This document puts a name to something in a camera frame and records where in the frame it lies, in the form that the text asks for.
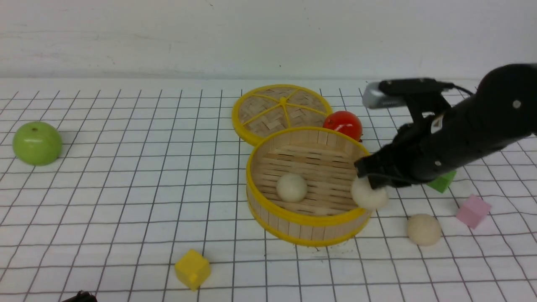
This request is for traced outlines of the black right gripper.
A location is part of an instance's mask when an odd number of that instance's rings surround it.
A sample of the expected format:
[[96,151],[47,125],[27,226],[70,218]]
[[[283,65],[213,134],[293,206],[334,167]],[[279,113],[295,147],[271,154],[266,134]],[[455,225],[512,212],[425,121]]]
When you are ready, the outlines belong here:
[[452,122],[405,124],[391,143],[355,161],[357,176],[374,190],[429,183],[453,171],[453,137]]

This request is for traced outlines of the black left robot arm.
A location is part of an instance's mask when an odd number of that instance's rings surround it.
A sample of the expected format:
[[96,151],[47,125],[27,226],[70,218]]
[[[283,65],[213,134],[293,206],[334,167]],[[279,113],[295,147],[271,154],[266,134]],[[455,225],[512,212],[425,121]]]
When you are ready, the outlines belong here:
[[78,291],[75,296],[62,300],[61,302],[98,302],[98,300],[89,291]]

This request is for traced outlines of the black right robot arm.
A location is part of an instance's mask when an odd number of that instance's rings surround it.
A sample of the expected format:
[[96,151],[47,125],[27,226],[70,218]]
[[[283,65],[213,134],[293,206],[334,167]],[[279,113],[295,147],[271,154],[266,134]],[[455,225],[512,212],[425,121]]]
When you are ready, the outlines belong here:
[[453,106],[442,93],[457,88],[454,83],[426,77],[369,83],[362,95],[366,108],[407,107],[412,122],[355,161],[357,176],[373,189],[430,183],[536,134],[536,82],[535,64],[498,67]]

